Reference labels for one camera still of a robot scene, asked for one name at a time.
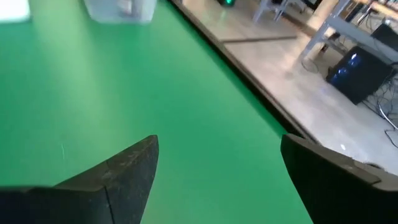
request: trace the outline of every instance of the metal table frame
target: metal table frame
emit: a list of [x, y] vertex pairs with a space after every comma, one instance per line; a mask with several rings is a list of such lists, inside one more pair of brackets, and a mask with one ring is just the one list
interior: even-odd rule
[[318, 29], [315, 35], [312, 37], [310, 42], [305, 46], [301, 53], [301, 57], [306, 57], [313, 47], [319, 43], [324, 42], [333, 49], [337, 50], [341, 54], [345, 54], [334, 42], [329, 41], [328, 37], [325, 36], [325, 32], [328, 28], [333, 28], [336, 32], [346, 36], [354, 42], [357, 42], [363, 49], [379, 57], [386, 63], [392, 63], [398, 61], [398, 52], [389, 46], [383, 44], [377, 39], [370, 36], [369, 33], [359, 29], [354, 24], [346, 22], [340, 17], [340, 13], [350, 3], [350, 0], [339, 0], [335, 8], [332, 10], [330, 15], [325, 19], [322, 26]]

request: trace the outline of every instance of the green table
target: green table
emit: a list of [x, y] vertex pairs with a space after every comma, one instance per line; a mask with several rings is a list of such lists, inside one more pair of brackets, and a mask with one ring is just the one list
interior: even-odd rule
[[92, 21], [82, 0], [34, 0], [0, 26], [0, 185], [55, 185], [150, 135], [143, 223], [310, 223], [285, 133], [166, 1], [147, 26]]

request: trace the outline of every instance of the green surface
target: green surface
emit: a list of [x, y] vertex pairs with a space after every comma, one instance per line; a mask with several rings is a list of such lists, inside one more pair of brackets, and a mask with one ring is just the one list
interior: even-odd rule
[[0, 26], [1, 185], [54, 185], [158, 134], [143, 224], [310, 223], [284, 130], [169, 3], [148, 26], [30, 4]]

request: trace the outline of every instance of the gray floor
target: gray floor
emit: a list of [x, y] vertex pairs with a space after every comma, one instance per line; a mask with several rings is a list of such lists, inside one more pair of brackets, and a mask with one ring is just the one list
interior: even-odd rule
[[[324, 146], [361, 162], [376, 163], [398, 175], [398, 149], [384, 134], [391, 127], [364, 105], [352, 104], [324, 81], [327, 68], [341, 56], [332, 50], [318, 55], [319, 48], [315, 47], [313, 60], [298, 60], [309, 37], [283, 19], [272, 22], [272, 13], [264, 15], [259, 24], [249, 26], [255, 7], [249, 0], [237, 2], [247, 3], [251, 11], [239, 11], [241, 5], [223, 9], [214, 0], [184, 0], [186, 7], [220, 40], [296, 33], [297, 39], [233, 43], [226, 47]], [[398, 142], [396, 133], [391, 135]]]

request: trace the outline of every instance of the chair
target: chair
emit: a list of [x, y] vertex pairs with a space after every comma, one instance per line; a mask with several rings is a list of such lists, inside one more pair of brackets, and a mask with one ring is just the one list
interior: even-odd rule
[[301, 0], [283, 0], [281, 4], [274, 4], [271, 0], [262, 0], [259, 9], [254, 14], [253, 21], [257, 22], [264, 11], [275, 11], [274, 21], [278, 21], [289, 3], [296, 3], [301, 11], [304, 11], [306, 6]]

